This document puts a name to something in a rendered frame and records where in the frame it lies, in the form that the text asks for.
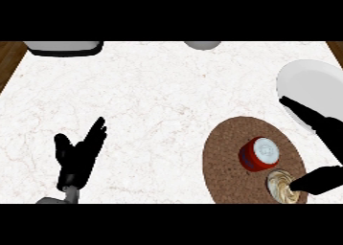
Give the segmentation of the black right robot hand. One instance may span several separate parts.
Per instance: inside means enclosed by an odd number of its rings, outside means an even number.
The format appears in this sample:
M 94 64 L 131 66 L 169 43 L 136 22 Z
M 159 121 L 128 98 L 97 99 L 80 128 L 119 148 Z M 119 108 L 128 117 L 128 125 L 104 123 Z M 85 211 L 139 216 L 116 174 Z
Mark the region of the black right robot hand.
M 325 117 L 318 111 L 288 97 L 281 97 L 280 103 L 287 106 L 296 116 L 312 126 L 342 164 L 342 166 L 319 167 L 290 184 L 291 191 L 305 191 L 319 195 L 343 186 L 343 122 L 333 117 Z

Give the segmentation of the red can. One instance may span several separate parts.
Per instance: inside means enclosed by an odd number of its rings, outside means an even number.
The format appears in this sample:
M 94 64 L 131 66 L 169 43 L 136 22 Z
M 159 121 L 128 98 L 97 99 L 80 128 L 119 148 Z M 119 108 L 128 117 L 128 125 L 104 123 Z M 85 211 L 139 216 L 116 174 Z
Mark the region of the red can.
M 252 172 L 274 168 L 280 163 L 280 148 L 265 137 L 254 137 L 238 152 L 241 166 Z

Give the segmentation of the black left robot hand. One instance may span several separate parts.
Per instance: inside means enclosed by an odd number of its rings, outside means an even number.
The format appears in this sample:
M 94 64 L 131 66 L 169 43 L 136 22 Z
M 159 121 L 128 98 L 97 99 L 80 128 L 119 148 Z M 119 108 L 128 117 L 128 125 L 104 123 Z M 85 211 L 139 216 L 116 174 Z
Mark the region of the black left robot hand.
M 54 136 L 55 159 L 61 165 L 57 183 L 60 191 L 67 187 L 82 189 L 86 186 L 105 139 L 107 126 L 103 117 L 94 123 L 86 138 L 76 145 L 63 133 Z

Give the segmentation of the brown round woven placemat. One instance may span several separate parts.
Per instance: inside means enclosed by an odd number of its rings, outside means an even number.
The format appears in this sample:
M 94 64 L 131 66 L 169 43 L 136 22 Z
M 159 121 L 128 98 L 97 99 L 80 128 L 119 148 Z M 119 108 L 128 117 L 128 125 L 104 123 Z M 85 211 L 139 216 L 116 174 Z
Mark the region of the brown round woven placemat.
M 254 137 L 265 137 L 280 147 L 280 163 L 259 172 L 250 172 L 238 159 L 240 148 Z M 306 174 L 296 147 L 281 130 L 253 117 L 225 120 L 213 129 L 203 150 L 206 185 L 218 204 L 277 204 L 266 180 L 275 169 L 285 170 L 294 178 Z

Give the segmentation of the grey rounded object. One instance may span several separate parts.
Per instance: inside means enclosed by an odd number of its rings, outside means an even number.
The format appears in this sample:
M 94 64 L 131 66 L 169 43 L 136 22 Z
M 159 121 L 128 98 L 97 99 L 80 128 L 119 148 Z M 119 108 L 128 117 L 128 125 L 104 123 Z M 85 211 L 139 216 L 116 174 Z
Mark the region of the grey rounded object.
M 200 51 L 213 50 L 222 43 L 221 41 L 187 41 L 188 46 Z

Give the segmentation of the grey and black appliance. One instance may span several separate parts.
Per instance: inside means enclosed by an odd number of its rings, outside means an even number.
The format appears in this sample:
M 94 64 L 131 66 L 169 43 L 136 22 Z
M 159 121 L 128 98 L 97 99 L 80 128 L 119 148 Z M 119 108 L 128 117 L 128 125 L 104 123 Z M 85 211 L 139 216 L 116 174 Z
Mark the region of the grey and black appliance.
M 104 46 L 103 41 L 26 41 L 27 50 L 35 56 L 95 56 Z

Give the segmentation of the white round plate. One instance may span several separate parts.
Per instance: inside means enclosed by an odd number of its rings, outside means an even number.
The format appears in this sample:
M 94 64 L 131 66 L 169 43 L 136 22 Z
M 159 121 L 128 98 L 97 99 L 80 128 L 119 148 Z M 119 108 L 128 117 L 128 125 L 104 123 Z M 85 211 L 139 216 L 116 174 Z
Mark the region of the white round plate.
M 343 122 L 343 70 L 336 66 L 312 59 L 288 63 L 277 77 L 277 93 Z

